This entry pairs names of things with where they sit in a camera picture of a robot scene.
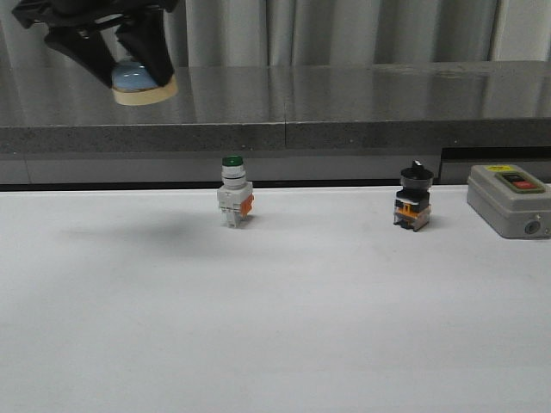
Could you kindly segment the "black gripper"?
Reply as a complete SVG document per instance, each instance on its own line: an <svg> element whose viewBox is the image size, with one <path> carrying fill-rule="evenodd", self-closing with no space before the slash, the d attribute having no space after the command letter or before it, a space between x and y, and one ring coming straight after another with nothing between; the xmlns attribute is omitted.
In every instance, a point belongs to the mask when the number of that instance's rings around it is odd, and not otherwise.
<svg viewBox="0 0 551 413"><path fill-rule="evenodd" d="M26 29L44 25L46 45L81 65L108 89L116 63L99 33L108 28L141 63L157 85L174 74L165 34L164 12L178 1L19 1L11 13ZM92 33L83 37L80 33Z"/></svg>

